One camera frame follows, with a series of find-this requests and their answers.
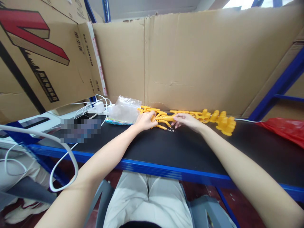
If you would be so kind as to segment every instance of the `floor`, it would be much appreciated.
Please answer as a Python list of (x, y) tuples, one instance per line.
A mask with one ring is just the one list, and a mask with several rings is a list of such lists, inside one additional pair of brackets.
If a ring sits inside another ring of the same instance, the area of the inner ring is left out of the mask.
[[(73, 169), (69, 169), (70, 161), (63, 160), (61, 168), (63, 171), (68, 173), (68, 176), (73, 176)], [(113, 188), (116, 187), (120, 175), (121, 170), (113, 170), (111, 171), (105, 179), (110, 181), (110, 184)], [(226, 210), (221, 198), (214, 186), (202, 185), (197, 183), (191, 183), (186, 181), (181, 181), (183, 184), (187, 199), (189, 201), (199, 198), (202, 195), (209, 195), (214, 197), (218, 200), (219, 204)], [(258, 213), (252, 207), (250, 202), (242, 195), (242, 193), (237, 189), (221, 189), (223, 192), (230, 208), (232, 209), (235, 217), (237, 218), (239, 225), (241, 228), (264, 228), (265, 225), (263, 224), (261, 218), (259, 217)], [(23, 200), (19, 199), (15, 204), (6, 207), (2, 212), (0, 212), (0, 227), (3, 228), (32, 228), (34, 227), (40, 218), (44, 215), (45, 211), (36, 214), (30, 215), (25, 220), (17, 224), (7, 224), (5, 223), (4, 216), (11, 210), (17, 208), (22, 204)], [(96, 203), (95, 208), (90, 216), (90, 219), (86, 225), (86, 228), (95, 228), (96, 225), (96, 217), (98, 212), (99, 202)]]

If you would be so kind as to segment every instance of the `black work table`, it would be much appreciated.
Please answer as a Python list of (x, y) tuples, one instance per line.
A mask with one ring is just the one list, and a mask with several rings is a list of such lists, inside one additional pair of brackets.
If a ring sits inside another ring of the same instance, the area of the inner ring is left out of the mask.
[[(215, 123), (207, 125), (265, 169), (295, 200), (304, 201), (302, 148), (254, 123), (237, 121), (232, 136), (223, 135), (215, 128)], [(128, 127), (104, 123), (100, 134), (73, 149), (77, 161), (86, 162)], [(60, 131), (53, 135), (60, 137)], [(33, 147), (41, 155), (62, 157), (66, 153), (61, 145), (49, 139), (43, 139)], [(204, 139), (186, 126), (175, 132), (159, 128), (141, 132), (130, 144), (117, 167), (218, 187), (234, 187)]]

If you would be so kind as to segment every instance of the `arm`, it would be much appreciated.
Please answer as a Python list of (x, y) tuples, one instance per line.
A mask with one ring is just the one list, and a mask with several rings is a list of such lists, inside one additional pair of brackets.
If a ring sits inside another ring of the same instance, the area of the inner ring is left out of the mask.
[(185, 124), (201, 134), (267, 227), (298, 228), (304, 224), (302, 208), (258, 164), (191, 115), (177, 114), (174, 119), (175, 128)]
[(137, 134), (157, 125), (156, 121), (151, 122), (154, 114), (153, 111), (139, 115), (134, 125), (94, 154), (79, 170), (75, 182), (63, 190), (36, 227), (82, 228), (101, 181), (120, 162)]

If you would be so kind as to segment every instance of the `red plastic bag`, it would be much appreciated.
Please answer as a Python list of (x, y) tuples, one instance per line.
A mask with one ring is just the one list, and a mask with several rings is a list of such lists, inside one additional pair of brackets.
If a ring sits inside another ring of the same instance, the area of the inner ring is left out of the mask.
[(304, 149), (304, 121), (284, 118), (270, 118), (266, 122), (256, 124), (290, 141), (293, 141)]

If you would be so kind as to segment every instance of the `white pants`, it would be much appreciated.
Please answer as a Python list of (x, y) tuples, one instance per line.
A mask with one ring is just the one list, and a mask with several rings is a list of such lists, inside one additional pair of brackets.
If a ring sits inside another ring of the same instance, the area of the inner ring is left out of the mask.
[[(50, 174), (45, 171), (44, 168), (32, 157), (29, 157), (26, 154), (14, 157), (14, 159), (20, 161), (27, 169), (27, 172), (22, 175), (10, 176), (5, 172), (4, 161), (0, 161), (0, 191), (7, 191), (13, 187), (18, 181), (22, 178), (29, 176), (35, 182), (42, 185), (46, 189), (49, 188), (49, 179)], [(21, 174), (24, 172), (24, 169), (16, 162), (8, 160), (7, 169), (11, 174)]]
[(178, 180), (123, 171), (107, 209), (104, 228), (148, 221), (162, 228), (193, 227)]

